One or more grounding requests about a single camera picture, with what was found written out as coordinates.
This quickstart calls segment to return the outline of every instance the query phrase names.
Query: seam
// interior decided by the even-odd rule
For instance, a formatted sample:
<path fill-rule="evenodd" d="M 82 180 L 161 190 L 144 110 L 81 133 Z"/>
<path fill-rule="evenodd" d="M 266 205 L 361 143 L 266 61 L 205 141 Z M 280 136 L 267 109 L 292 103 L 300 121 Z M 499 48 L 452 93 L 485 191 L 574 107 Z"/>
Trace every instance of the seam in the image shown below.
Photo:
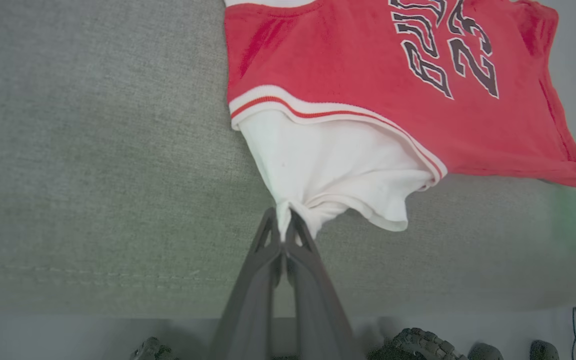
<path fill-rule="evenodd" d="M 576 161 L 574 160 L 567 160 L 567 162 L 571 162 L 571 163 L 575 163 Z M 468 173 L 463 173 L 461 171 L 464 170 L 473 170 L 473 171 L 489 171 L 489 172 L 505 172 L 505 173 L 512 173 L 512 174 L 544 174 L 546 173 L 546 175 L 549 174 L 559 174 L 565 171 L 565 169 L 561 169 L 561 168 L 549 168 L 549 169 L 544 169 L 544 170 L 513 170 L 513 169 L 507 169 L 507 168 L 479 168 L 479 167 L 471 167 L 471 166 L 460 166 L 458 168 L 456 168 L 455 170 L 452 171 L 452 173 L 454 174 L 464 174 L 464 175 L 469 175 Z"/>
<path fill-rule="evenodd" d="M 412 146 L 412 148 L 414 148 L 415 150 L 418 151 L 418 156 L 421 158 L 422 161 L 424 161 L 424 163 L 426 163 L 426 166 L 429 168 L 429 170 L 432 172 L 433 175 L 433 184 L 439 182 L 439 180 L 443 179 L 446 174 L 448 173 L 448 171 L 442 171 L 442 167 L 439 165 L 439 163 L 441 162 L 441 160 L 434 156 L 434 154 L 432 156 L 428 155 L 428 153 L 432 154 L 429 150 L 427 150 L 427 148 L 424 148 L 423 145 L 421 145 L 418 141 L 416 141 L 414 139 L 414 137 L 407 133 L 405 130 L 403 130 L 402 128 L 400 128 L 399 126 L 396 125 L 396 123 L 394 121 L 389 120 L 388 118 L 381 118 L 379 116 L 375 116 L 373 114 L 370 113 L 366 113 L 366 112 L 359 112 L 359 111 L 354 111 L 354 110 L 330 110 L 330 111 L 323 111 L 323 112 L 301 112 L 296 110 L 291 103 L 289 103 L 288 101 L 284 100 L 283 98 L 281 98 L 281 96 L 260 96 L 254 100 L 250 100 L 247 103 L 241 105 L 240 107 L 238 107 L 235 111 L 231 112 L 231 118 L 232 121 L 235 122 L 235 118 L 237 116 L 239 116 L 240 114 L 242 114 L 243 112 L 249 110 L 249 109 L 255 109 L 256 107 L 260 107 L 263 105 L 267 105 L 267 104 L 279 104 L 282 107 L 285 107 L 284 110 L 281 107 L 277 107 L 276 110 L 279 110 L 281 112 L 284 112 L 284 114 L 286 114 L 286 116 L 290 117 L 293 121 L 295 121 L 295 119 L 293 119 L 292 116 L 295 116 L 297 118 L 301 118 L 301 119 L 321 119 L 321 118 L 325 118 L 325 117 L 330 117 L 330 116 L 338 116 L 338 115 L 346 115 L 346 116 L 355 116 L 355 117 L 360 117 L 360 118 L 368 118 L 368 119 L 372 119 L 373 121 L 377 121 L 377 123 L 379 123 L 380 125 L 386 126 L 387 129 L 391 130 L 392 132 L 396 133 L 398 136 L 402 137 L 402 139 L 404 141 L 406 141 L 407 143 L 409 143 L 410 146 Z M 320 103 L 311 103 L 311 104 L 325 104 L 325 105 L 343 105 L 340 103 L 325 103 L 325 102 L 320 102 Z"/>
<path fill-rule="evenodd" d="M 84 287 L 107 287 L 107 288 L 135 288 L 154 290 L 178 290 L 183 289 L 183 285 L 175 284 L 148 284 L 148 283 L 121 283 L 108 281 L 84 281 L 84 280 L 56 280 L 54 278 L 26 277 L 16 275 L 0 275 L 0 281 L 33 281 L 39 284 L 52 284 L 57 286 L 79 285 Z"/>
<path fill-rule="evenodd" d="M 140 274 L 140 273 L 125 273 L 125 272 L 102 272 L 92 271 L 85 269 L 62 269 L 53 268 L 48 266 L 23 266 L 23 265 L 6 265 L 0 264 L 0 269 L 10 269 L 16 271 L 32 271 L 32 272 L 52 272 L 62 274 L 78 274 L 78 275 L 92 275 L 103 276 L 106 278 L 137 278 L 146 280 L 160 280 L 160 281 L 173 281 L 173 280 L 206 280 L 206 281 L 233 281 L 232 278 L 218 278 L 218 277 L 199 277 L 199 276 L 176 276 L 168 274 Z"/>

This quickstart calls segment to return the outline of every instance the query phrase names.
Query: jersey hem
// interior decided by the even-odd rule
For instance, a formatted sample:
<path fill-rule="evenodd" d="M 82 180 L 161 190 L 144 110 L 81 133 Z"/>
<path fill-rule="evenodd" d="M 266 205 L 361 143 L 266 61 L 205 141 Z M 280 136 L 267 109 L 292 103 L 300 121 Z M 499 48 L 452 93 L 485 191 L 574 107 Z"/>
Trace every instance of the jersey hem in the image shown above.
<path fill-rule="evenodd" d="M 317 0 L 224 0 L 226 7 L 241 4 L 254 4 L 274 8 L 297 8 L 314 2 L 317 2 Z"/>
<path fill-rule="evenodd" d="M 228 104 L 231 126 L 240 130 L 239 123 L 263 110 L 279 110 L 295 123 L 308 125 L 326 121 L 352 120 L 370 123 L 389 130 L 400 137 L 432 173 L 432 185 L 448 174 L 445 164 L 421 145 L 395 122 L 363 107 L 336 102 L 307 102 L 295 98 L 285 89 L 275 85 L 262 85 L 237 96 Z"/>

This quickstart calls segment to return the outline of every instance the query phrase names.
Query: gray couch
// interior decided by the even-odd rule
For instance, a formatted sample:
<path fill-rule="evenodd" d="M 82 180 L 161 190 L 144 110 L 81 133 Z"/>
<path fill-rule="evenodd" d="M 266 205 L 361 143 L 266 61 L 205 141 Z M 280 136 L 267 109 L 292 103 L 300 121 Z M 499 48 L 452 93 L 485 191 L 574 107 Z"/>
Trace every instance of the gray couch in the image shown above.
<path fill-rule="evenodd" d="M 221 0 L 0 0 L 0 311 L 220 316 L 273 205 L 229 125 L 223 16 Z M 576 25 L 559 32 L 576 138 Z M 318 236 L 350 315 L 576 305 L 576 189 L 449 175 L 407 204 L 405 232 L 347 212 Z M 292 307 L 282 285 L 276 312 Z"/>

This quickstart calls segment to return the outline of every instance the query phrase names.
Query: basketball jersey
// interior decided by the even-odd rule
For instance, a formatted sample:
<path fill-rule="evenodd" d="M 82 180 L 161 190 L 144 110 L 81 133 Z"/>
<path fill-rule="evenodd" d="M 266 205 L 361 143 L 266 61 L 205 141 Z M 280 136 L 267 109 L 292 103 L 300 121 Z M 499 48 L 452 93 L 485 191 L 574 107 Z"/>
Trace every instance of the basketball jersey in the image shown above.
<path fill-rule="evenodd" d="M 226 0 L 231 124 L 369 123 L 432 174 L 576 187 L 576 143 L 548 71 L 558 23 L 531 0 Z"/>

